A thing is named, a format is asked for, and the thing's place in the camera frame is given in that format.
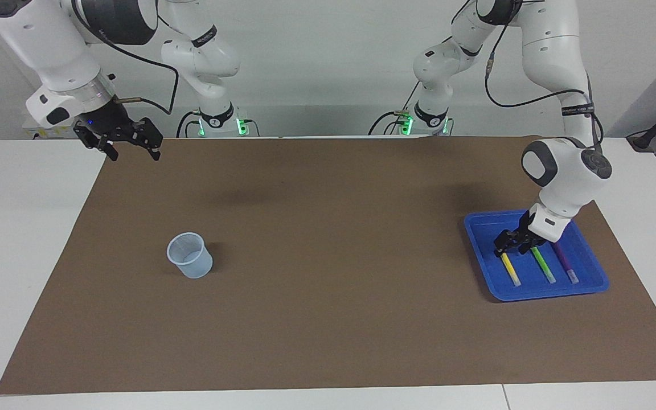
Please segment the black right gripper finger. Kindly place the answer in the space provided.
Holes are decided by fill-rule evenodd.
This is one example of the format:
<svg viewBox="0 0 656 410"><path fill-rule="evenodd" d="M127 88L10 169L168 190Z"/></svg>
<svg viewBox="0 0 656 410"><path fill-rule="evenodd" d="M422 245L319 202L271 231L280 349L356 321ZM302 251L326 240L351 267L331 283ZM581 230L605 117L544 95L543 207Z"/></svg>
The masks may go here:
<svg viewBox="0 0 656 410"><path fill-rule="evenodd" d="M129 138L131 145L144 148L154 161L159 161L163 136L151 119L143 118L132 122L131 128L132 135Z"/></svg>
<svg viewBox="0 0 656 410"><path fill-rule="evenodd" d="M83 143L84 147L89 150L101 151L110 161L117 161L119 153L107 139L103 140L85 126L74 126L73 131L76 133L80 142Z"/></svg>

